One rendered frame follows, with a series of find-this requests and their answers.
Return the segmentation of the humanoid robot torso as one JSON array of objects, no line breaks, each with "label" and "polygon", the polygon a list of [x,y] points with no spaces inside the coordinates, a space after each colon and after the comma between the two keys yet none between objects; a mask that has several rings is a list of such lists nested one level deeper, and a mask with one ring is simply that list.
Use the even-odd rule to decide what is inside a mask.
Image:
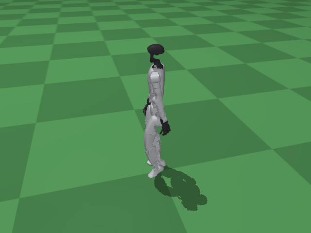
[{"label": "humanoid robot torso", "polygon": [[[155,68],[152,68],[154,64],[151,65],[150,69],[149,69],[149,72],[148,72],[148,77],[147,77],[147,81],[148,81],[148,87],[149,87],[149,95],[150,95],[150,99],[152,100],[155,95],[155,93],[153,92],[153,87],[152,87],[152,84],[151,84],[151,81],[150,81],[150,76],[152,74],[152,72],[158,72],[159,75],[160,75],[160,86],[161,86],[161,94],[162,94],[162,98],[163,98],[163,95],[164,95],[164,83],[165,83],[165,67],[163,65],[163,69],[159,69],[156,67],[156,65],[154,65]],[[155,116],[157,112],[157,109],[156,109],[156,104],[154,104],[153,102],[151,103],[150,105],[150,113],[152,116]]]}]

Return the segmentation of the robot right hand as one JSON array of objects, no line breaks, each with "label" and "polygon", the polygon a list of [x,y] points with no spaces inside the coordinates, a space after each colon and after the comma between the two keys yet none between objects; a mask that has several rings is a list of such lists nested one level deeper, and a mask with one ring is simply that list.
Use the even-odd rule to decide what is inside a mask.
[{"label": "robot right hand", "polygon": [[146,110],[147,110],[147,107],[148,107],[148,105],[150,105],[151,104],[151,102],[149,102],[149,98],[147,99],[147,104],[145,105],[145,107],[144,107],[144,109],[143,109],[143,113],[145,114],[145,116],[146,116]]}]

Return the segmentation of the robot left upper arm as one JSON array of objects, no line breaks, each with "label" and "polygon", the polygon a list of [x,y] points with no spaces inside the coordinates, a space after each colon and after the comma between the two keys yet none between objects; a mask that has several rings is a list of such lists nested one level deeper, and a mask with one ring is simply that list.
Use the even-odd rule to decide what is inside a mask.
[{"label": "robot left upper arm", "polygon": [[152,72],[151,76],[150,76],[150,81],[151,81],[151,84],[152,84],[152,87],[153,87],[153,92],[155,93],[155,96],[153,97],[152,99],[152,102],[154,104],[155,103],[155,100],[157,98],[161,98],[162,100],[162,94],[161,94],[161,86],[160,86],[160,75],[159,73],[156,71],[156,72]]}]

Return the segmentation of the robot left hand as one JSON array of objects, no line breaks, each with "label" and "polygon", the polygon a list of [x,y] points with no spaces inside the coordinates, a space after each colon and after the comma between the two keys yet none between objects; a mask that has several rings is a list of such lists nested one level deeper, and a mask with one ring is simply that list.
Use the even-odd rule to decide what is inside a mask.
[{"label": "robot left hand", "polygon": [[162,124],[162,130],[161,130],[160,134],[162,134],[162,132],[163,132],[162,135],[166,135],[167,133],[169,133],[169,131],[171,131],[170,126],[169,126],[169,124],[168,124],[168,121],[166,121],[165,123],[163,123],[163,120],[160,119],[160,122],[161,122],[161,124]]}]

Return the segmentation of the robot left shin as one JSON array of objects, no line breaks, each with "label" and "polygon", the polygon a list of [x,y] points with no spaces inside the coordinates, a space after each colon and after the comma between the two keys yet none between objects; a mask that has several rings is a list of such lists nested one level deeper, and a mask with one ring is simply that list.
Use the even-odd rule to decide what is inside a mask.
[{"label": "robot left shin", "polygon": [[152,166],[154,167],[155,171],[158,170],[158,164],[157,164],[157,151],[156,151],[156,147],[155,146],[151,146],[151,148],[149,149],[149,151],[145,151],[147,158],[149,160],[149,162],[152,164]]}]

